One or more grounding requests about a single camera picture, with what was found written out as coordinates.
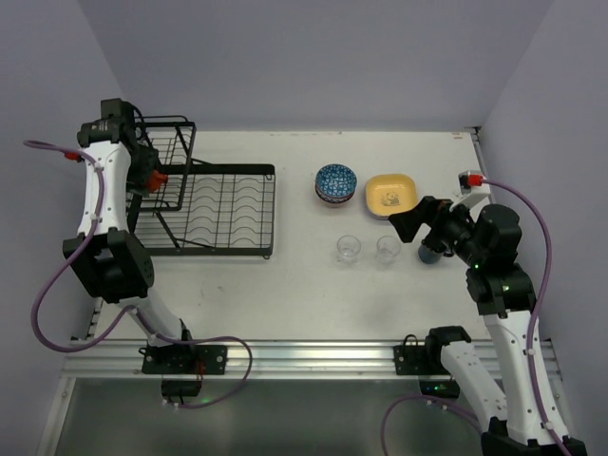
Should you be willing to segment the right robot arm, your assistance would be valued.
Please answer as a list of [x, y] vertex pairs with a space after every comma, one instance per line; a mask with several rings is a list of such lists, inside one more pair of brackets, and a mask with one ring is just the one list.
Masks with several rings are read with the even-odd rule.
[[485, 455], [584, 455], [554, 400], [533, 312], [538, 299], [529, 275], [516, 262], [522, 237], [519, 216], [500, 205], [471, 218], [462, 204], [423, 198], [413, 209], [389, 216], [399, 238], [410, 243], [422, 225], [423, 246], [449, 250], [467, 267], [466, 287], [493, 343], [501, 379], [475, 358], [461, 327], [428, 332], [429, 361], [447, 371], [472, 407]]

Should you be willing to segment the clear drinking glass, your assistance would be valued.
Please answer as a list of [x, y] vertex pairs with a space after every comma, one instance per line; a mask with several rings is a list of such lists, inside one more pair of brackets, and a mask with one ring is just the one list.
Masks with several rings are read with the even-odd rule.
[[392, 236], [382, 236], [376, 242], [376, 259], [381, 264], [391, 264], [401, 253], [402, 242]]
[[340, 237], [336, 242], [336, 252], [338, 260], [352, 264], [357, 261], [361, 253], [360, 240], [352, 235]]

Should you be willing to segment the blue mug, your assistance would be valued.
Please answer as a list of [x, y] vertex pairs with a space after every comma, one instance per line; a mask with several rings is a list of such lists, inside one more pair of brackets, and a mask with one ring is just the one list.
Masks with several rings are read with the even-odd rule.
[[438, 263], [441, 259], [445, 257], [452, 257], [453, 252], [446, 247], [440, 249], [439, 251], [436, 251], [426, 246], [424, 243], [421, 243], [418, 248], [417, 255], [421, 262], [427, 265], [432, 265]]

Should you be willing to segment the orange mug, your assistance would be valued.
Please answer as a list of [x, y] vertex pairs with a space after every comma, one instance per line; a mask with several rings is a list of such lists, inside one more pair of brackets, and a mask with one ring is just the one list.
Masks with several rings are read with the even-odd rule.
[[155, 193], [168, 182], [168, 176], [153, 170], [145, 183], [145, 189], [148, 193]]

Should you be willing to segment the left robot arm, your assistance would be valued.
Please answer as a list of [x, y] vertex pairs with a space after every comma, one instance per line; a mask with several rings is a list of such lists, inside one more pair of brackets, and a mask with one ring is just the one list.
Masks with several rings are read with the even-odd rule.
[[129, 313], [148, 345], [164, 348], [184, 340], [186, 327], [154, 291], [151, 255], [128, 226], [128, 196], [147, 196], [168, 181], [158, 151], [143, 137], [138, 113], [119, 98], [103, 100], [100, 119], [81, 126], [85, 206], [76, 237], [63, 248], [91, 296]]

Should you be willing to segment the yellow plastic plate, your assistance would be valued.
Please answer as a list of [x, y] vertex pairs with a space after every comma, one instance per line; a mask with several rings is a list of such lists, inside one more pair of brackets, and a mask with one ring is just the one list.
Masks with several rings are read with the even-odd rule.
[[419, 202], [414, 180], [404, 174], [371, 177], [365, 185], [368, 211], [375, 215], [406, 212]]

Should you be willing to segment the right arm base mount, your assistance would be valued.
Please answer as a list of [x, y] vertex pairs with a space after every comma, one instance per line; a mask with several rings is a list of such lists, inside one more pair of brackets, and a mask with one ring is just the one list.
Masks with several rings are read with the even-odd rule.
[[453, 377], [431, 355], [426, 342], [408, 334], [393, 348], [395, 373], [416, 376], [422, 394], [442, 399], [458, 399], [461, 389]]

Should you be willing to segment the blue triangle pattern bowl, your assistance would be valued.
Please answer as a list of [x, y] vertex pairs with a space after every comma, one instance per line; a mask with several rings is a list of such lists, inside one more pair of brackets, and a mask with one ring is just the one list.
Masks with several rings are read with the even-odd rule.
[[351, 192], [355, 193], [357, 183], [355, 173], [348, 166], [331, 163], [317, 171], [314, 188], [319, 187], [325, 194], [342, 197]]

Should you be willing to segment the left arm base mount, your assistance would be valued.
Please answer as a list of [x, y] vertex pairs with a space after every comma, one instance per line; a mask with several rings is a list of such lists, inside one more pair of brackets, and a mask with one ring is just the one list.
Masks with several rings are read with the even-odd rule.
[[205, 375], [223, 375], [227, 361], [224, 345], [168, 345], [139, 348], [142, 373], [161, 375], [161, 396], [166, 400], [196, 397]]

